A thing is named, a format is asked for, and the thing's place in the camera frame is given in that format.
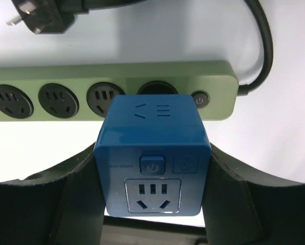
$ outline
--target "black cable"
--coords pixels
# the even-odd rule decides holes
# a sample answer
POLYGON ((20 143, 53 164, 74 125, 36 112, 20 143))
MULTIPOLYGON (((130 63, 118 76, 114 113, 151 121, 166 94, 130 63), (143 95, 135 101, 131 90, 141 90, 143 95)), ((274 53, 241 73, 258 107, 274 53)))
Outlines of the black cable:
POLYGON ((264 63, 263 68, 258 77, 250 84, 240 85, 238 95, 247 95, 249 92, 257 89, 267 78, 274 58, 273 40, 266 14, 258 0, 244 0, 249 9, 251 10, 255 21, 259 27, 261 39, 264 47, 264 63))

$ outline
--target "white background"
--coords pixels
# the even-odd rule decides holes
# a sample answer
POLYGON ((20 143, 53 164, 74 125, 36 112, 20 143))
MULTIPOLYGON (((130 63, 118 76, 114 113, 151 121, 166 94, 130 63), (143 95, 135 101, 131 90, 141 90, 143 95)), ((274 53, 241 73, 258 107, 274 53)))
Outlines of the white background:
MULTIPOLYGON (((283 178, 305 182, 305 0, 262 0, 274 65, 257 91, 239 97, 233 115, 205 122, 225 152, 283 178)), ((78 17, 63 35, 35 36, 0 0, 0 67, 147 61, 228 60, 241 84, 263 60, 259 31, 242 0, 150 0, 78 17)), ((93 143, 100 122, 0 122, 0 181, 25 178, 93 143)), ((203 226, 191 218, 155 218, 203 226)))

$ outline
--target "power button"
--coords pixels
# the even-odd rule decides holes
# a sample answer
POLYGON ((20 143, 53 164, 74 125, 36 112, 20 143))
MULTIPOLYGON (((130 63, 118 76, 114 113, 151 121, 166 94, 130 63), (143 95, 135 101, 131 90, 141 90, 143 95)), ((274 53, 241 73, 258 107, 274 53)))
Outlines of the power button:
POLYGON ((209 104, 209 96, 206 92, 194 92, 192 97, 198 109, 204 108, 209 104))

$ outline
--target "blue cube adapter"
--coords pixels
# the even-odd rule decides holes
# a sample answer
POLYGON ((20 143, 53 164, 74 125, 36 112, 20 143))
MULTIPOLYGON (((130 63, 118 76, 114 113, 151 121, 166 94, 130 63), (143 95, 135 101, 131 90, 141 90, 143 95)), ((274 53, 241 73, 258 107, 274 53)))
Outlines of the blue cube adapter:
POLYGON ((197 215, 211 152, 191 96, 116 96, 94 149, 108 213, 197 215))

